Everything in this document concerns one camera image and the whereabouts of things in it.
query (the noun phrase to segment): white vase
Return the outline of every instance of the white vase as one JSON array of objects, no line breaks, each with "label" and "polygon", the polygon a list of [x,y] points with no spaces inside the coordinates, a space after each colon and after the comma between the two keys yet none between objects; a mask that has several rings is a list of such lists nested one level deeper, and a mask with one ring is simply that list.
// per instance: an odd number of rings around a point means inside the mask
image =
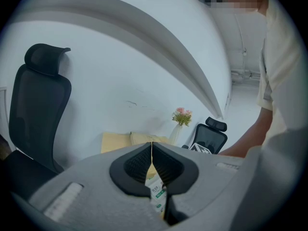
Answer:
[{"label": "white vase", "polygon": [[173,129],[170,137],[169,137],[169,143],[172,145],[176,145],[178,137],[180,135],[180,132],[182,131],[182,126],[180,126],[179,124],[177,124],[175,126],[175,128]]}]

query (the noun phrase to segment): office chair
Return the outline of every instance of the office chair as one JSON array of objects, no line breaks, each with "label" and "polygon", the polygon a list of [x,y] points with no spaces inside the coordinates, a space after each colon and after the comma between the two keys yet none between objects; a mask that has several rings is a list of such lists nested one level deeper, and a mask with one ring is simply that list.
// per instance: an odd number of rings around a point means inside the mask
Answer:
[{"label": "office chair", "polygon": [[[207,148],[212,154],[218,154],[228,139],[227,135],[222,133],[227,131],[227,124],[210,117],[205,121],[205,124],[197,125],[192,145],[197,143]],[[189,147],[183,145],[182,148],[188,149]]]},{"label": "office chair", "polygon": [[58,74],[60,56],[67,51],[35,44],[16,74],[9,134],[21,152],[15,150],[3,164],[9,189],[25,199],[63,171],[53,159],[53,142],[71,94],[70,81]]}]

